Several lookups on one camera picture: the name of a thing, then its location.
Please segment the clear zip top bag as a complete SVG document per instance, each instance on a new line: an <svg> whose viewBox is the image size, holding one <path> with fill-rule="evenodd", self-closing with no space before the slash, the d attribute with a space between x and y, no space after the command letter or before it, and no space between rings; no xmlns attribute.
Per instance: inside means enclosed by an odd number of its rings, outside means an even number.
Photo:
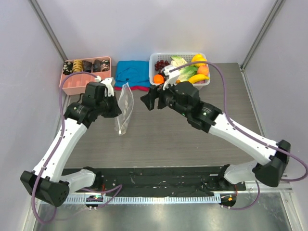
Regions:
<svg viewBox="0 0 308 231"><path fill-rule="evenodd" d="M115 130L119 136L122 136L127 132L134 108L134 96L128 83L122 86L118 106L122 113L115 119Z"/></svg>

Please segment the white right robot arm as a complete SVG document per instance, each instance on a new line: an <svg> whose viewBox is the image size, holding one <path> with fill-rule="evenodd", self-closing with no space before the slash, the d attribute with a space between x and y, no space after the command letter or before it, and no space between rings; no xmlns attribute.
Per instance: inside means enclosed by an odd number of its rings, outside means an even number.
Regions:
<svg viewBox="0 0 308 231"><path fill-rule="evenodd" d="M269 187L278 187L289 158L282 151L291 147L287 141L276 142L264 138L240 124L228 120L219 108L203 102L199 90L189 82L164 88L163 85L151 86L149 92L141 97L148 110L169 107L187 119L195 129L220 137L253 157L253 161L226 165L222 175L217 178L218 186L230 189L242 181L258 180Z"/></svg>

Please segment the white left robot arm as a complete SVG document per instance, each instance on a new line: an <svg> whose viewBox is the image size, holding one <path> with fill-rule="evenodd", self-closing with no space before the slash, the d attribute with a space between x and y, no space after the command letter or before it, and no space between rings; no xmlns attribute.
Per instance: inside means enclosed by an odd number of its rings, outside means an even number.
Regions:
<svg viewBox="0 0 308 231"><path fill-rule="evenodd" d="M54 207L61 206L69 194L84 188L97 192L102 188L101 171L84 167L62 175L64 166L80 138L99 116L115 118L121 114L114 93L114 80L89 82L81 102L70 104L61 126L44 157L32 171L24 171L20 180L27 192Z"/></svg>

